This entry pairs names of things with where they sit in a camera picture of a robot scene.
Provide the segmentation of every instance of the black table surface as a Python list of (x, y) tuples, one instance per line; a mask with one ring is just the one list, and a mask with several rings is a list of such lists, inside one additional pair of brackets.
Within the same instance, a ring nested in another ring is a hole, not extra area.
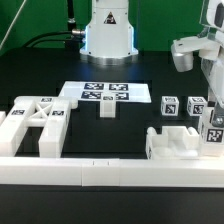
[[(133, 64), (99, 66), (64, 49), (13, 49), (0, 57), (0, 110), (17, 96), (58, 96), (65, 81), (146, 83), (152, 103), (117, 103), (115, 119), (99, 117), (99, 102), (72, 110), (62, 157), (146, 159), (148, 127), (197, 128), (188, 96), (207, 96), (194, 69), (178, 73), (169, 52), (144, 52)], [(177, 96), (177, 117), (162, 116), (162, 96)], [(39, 156), (41, 128), (29, 128), (16, 156)], [(0, 185), (0, 223), (223, 223), (222, 189)]]

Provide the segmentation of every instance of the small white block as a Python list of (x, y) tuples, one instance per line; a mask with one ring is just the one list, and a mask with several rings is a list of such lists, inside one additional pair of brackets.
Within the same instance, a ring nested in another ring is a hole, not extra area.
[(116, 117), (116, 94), (103, 93), (100, 100), (100, 117)]
[(176, 96), (163, 96), (161, 102), (161, 112), (164, 116), (177, 116), (179, 100)]
[(207, 101), (204, 97), (188, 97), (187, 112), (190, 116), (201, 116)]
[(213, 127), (210, 118), (213, 108), (205, 107), (199, 122), (201, 156), (223, 156), (224, 128)]

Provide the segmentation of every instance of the green background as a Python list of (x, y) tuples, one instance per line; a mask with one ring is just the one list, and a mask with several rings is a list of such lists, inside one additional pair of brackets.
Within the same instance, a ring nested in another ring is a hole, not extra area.
[[(23, 0), (0, 0), (0, 41)], [(173, 39), (199, 33), (203, 0), (129, 0), (129, 21), (139, 50), (168, 51)], [(91, 0), (74, 0), (79, 28), (91, 19)], [(28, 0), (0, 54), (39, 34), (67, 30), (66, 0)], [(55, 43), (39, 47), (63, 47)]]

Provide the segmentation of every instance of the black cable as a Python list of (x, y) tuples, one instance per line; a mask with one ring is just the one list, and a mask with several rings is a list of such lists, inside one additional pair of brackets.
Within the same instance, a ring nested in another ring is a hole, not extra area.
[(39, 36), (36, 36), (34, 38), (32, 38), (31, 40), (29, 40), (28, 42), (26, 42), (23, 47), (28, 47), (31, 43), (33, 43), (34, 41), (44, 38), (44, 37), (50, 37), (50, 36), (59, 36), (59, 35), (64, 35), (64, 34), (70, 34), (72, 35), (71, 31), (59, 31), (59, 32), (51, 32), (51, 33), (45, 33), (45, 34), (41, 34)]
[(45, 39), (45, 40), (39, 40), (35, 43), (33, 43), (30, 47), (35, 47), (37, 44), (42, 43), (42, 42), (65, 42), (67, 41), (66, 39)]
[(72, 30), (76, 28), (73, 0), (67, 0), (67, 7), (68, 7), (68, 30)]

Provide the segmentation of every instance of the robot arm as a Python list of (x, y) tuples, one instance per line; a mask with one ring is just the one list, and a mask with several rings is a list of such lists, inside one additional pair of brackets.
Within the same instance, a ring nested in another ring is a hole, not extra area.
[(211, 123), (224, 128), (224, 0), (204, 0), (201, 22), (216, 33), (174, 40), (171, 51), (177, 71), (184, 72), (193, 68), (192, 52), (199, 50), (202, 71), (216, 102)]

